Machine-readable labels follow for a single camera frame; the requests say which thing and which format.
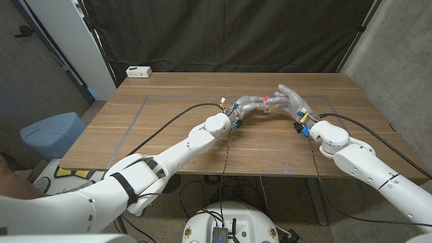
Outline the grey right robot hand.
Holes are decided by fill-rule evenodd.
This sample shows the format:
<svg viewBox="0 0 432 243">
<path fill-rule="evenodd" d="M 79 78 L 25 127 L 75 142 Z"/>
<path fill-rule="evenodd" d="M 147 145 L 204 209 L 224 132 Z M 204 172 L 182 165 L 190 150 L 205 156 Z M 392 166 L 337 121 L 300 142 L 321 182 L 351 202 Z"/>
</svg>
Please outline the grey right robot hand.
<svg viewBox="0 0 432 243">
<path fill-rule="evenodd" d="M 278 88 L 279 92 L 274 92 L 274 95 L 267 99 L 269 103 L 273 103 L 276 108 L 288 112 L 298 123 L 307 127 L 312 127 L 321 121 L 321 118 L 297 92 L 283 84 L 279 84 Z"/>
</svg>

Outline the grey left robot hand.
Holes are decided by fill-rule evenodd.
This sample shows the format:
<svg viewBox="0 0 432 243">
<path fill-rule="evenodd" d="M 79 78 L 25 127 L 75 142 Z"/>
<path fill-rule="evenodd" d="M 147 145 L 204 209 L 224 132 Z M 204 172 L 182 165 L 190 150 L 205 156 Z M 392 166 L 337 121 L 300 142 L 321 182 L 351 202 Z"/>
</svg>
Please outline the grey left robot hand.
<svg viewBox="0 0 432 243">
<path fill-rule="evenodd" d="M 243 96 L 240 97 L 225 114 L 228 116 L 231 123 L 242 119 L 248 112 L 255 109 L 266 110 L 269 104 L 264 101 L 264 97 L 260 96 Z"/>
</svg>

